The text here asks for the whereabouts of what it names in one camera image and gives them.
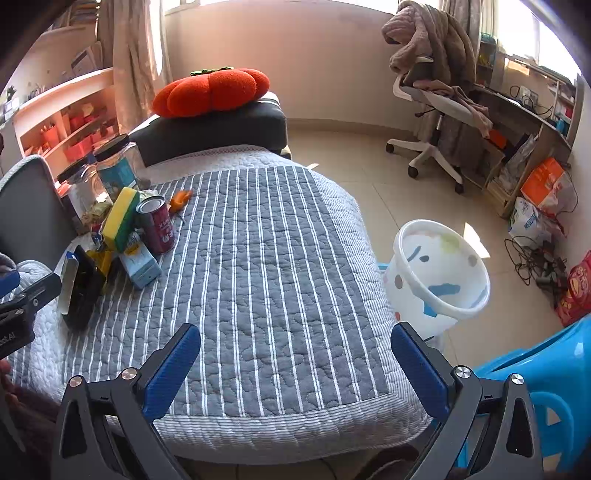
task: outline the chair base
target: chair base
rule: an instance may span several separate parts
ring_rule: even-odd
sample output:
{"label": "chair base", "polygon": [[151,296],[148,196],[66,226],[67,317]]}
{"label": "chair base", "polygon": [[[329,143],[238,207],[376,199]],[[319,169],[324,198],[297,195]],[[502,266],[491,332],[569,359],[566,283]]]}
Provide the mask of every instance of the chair base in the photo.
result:
{"label": "chair base", "polygon": [[429,157],[433,157],[437,163],[447,172],[447,174],[456,181],[456,193],[464,193],[464,180],[458,171],[446,160],[443,154],[435,145],[426,142],[407,142],[391,138],[386,144],[386,151],[388,153],[394,152],[394,146],[406,148],[420,152],[408,164],[408,176],[416,178],[418,176],[417,166]]}

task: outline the yellow sponge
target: yellow sponge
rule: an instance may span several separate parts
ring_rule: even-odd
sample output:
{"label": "yellow sponge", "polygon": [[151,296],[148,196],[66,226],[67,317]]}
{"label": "yellow sponge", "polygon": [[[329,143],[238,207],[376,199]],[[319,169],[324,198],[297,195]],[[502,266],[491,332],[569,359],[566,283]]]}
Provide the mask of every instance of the yellow sponge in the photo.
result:
{"label": "yellow sponge", "polygon": [[103,227],[103,240],[111,250],[125,250],[129,234],[134,228],[135,207],[139,203],[139,192],[123,187]]}

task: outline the red can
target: red can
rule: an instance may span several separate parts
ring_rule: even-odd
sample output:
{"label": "red can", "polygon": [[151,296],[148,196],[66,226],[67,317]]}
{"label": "red can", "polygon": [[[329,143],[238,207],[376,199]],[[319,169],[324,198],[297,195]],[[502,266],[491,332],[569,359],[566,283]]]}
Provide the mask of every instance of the red can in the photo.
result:
{"label": "red can", "polygon": [[160,255],[170,250],[174,243],[174,230],[164,197],[148,197],[138,203],[135,211],[144,229],[146,245],[152,254]]}

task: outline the metal screw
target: metal screw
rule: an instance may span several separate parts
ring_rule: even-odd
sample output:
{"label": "metal screw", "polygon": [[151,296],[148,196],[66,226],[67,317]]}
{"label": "metal screw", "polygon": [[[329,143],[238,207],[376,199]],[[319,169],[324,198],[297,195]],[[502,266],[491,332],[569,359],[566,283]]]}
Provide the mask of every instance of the metal screw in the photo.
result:
{"label": "metal screw", "polygon": [[138,374],[138,371],[135,368],[126,368],[121,372],[121,378],[123,380],[132,380]]}
{"label": "metal screw", "polygon": [[71,387],[77,387],[78,385],[80,385],[82,383],[82,377],[72,377],[70,379],[70,386]]}
{"label": "metal screw", "polygon": [[456,375],[460,378],[469,378],[472,372],[468,367],[456,367]]}
{"label": "metal screw", "polygon": [[523,383],[525,382],[525,380],[523,380],[523,377],[520,374],[512,374],[511,381],[517,385],[523,385]]}

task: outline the red pumpkin pillow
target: red pumpkin pillow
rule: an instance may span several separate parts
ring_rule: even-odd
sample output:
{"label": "red pumpkin pillow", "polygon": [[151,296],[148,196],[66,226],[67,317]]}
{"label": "red pumpkin pillow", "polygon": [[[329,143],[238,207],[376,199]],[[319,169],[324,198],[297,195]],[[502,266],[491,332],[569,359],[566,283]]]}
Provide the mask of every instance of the red pumpkin pillow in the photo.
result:
{"label": "red pumpkin pillow", "polygon": [[269,78],[252,69],[226,69],[169,83],[158,92],[152,110],[159,116],[197,116],[234,110],[269,91]]}

